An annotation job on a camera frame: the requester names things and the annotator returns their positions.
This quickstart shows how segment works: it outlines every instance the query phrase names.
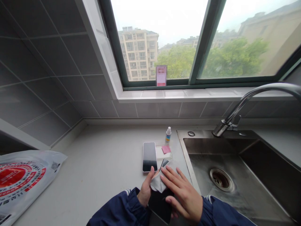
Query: window sill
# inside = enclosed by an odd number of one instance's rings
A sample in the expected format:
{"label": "window sill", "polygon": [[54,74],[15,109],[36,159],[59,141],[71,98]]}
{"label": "window sill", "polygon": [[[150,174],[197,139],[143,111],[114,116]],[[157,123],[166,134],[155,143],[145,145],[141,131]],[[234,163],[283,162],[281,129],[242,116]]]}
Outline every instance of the window sill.
{"label": "window sill", "polygon": [[[118,101],[119,103],[239,101],[243,95],[254,88],[255,87],[123,91]],[[292,95],[285,92],[267,91],[255,95],[251,101],[294,99]]]}

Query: chrome faucet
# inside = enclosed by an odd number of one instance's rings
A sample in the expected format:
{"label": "chrome faucet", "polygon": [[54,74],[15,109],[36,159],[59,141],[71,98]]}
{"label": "chrome faucet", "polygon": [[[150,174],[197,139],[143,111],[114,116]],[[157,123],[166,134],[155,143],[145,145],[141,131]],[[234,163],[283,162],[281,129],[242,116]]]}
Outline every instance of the chrome faucet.
{"label": "chrome faucet", "polygon": [[242,109],[242,107],[256,94],[269,91],[269,90],[279,90],[284,91],[293,95],[300,103],[301,103],[301,87],[289,84],[289,83],[271,83],[263,86],[259,86],[246,95],[244,95],[239,103],[235,106],[235,108],[231,111],[226,119],[221,120],[221,122],[216,126],[216,128],[212,131],[213,135],[216,137],[222,136],[222,134],[232,126],[232,119],[238,114],[238,112]]}

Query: tree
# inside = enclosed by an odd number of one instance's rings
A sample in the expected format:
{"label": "tree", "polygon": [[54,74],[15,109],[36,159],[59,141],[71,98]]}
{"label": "tree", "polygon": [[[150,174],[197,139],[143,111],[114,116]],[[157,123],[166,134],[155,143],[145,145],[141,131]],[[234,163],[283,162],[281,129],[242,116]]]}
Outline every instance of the tree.
{"label": "tree", "polygon": [[267,51],[268,43],[256,39],[248,44],[246,38],[227,42],[222,48],[211,49],[202,78],[255,76],[263,62],[260,55]]}
{"label": "tree", "polygon": [[169,51],[163,51],[157,65],[167,65],[167,78],[189,78],[195,49],[191,46],[175,45]]}

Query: sink drain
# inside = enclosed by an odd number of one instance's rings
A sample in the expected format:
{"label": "sink drain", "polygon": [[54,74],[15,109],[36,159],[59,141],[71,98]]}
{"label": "sink drain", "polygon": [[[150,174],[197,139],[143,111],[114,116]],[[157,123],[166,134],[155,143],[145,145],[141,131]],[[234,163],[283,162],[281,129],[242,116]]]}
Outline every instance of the sink drain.
{"label": "sink drain", "polygon": [[233,181],[229,177],[226,172],[224,172],[221,169],[218,168],[212,168],[210,170],[210,177],[213,183],[221,190],[223,191],[232,191],[234,186],[233,186]]}

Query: black smartphone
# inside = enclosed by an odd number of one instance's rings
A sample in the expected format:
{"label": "black smartphone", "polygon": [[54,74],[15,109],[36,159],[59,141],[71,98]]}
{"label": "black smartphone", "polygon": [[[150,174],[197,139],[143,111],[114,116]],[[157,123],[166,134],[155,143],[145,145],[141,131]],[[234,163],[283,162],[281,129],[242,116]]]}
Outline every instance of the black smartphone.
{"label": "black smartphone", "polygon": [[[168,162],[168,160],[163,159],[161,167],[164,167]],[[170,216],[172,213],[172,207],[165,201],[165,198],[167,196],[174,196],[173,192],[169,188],[163,191],[162,193],[158,191],[152,191],[150,200],[148,201],[148,207],[164,223],[169,224]]]}
{"label": "black smartphone", "polygon": [[154,167],[155,171],[157,168],[157,155],[156,155],[156,144],[154,142],[143,143],[143,172],[150,172],[151,167]]}

